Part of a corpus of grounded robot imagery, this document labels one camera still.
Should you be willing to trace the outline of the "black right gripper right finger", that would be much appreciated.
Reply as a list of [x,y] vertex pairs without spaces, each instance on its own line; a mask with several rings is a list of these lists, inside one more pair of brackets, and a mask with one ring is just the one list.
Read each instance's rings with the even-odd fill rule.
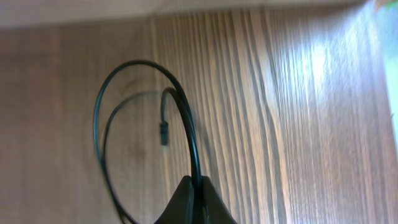
[[210,178],[203,176],[202,183],[203,200],[198,222],[200,224],[237,224],[218,195]]

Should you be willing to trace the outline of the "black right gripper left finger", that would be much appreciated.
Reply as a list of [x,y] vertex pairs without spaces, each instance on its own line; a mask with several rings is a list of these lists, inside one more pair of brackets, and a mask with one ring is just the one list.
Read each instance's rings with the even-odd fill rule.
[[191,224],[193,220],[194,188],[192,178],[183,176],[172,198],[155,224]]

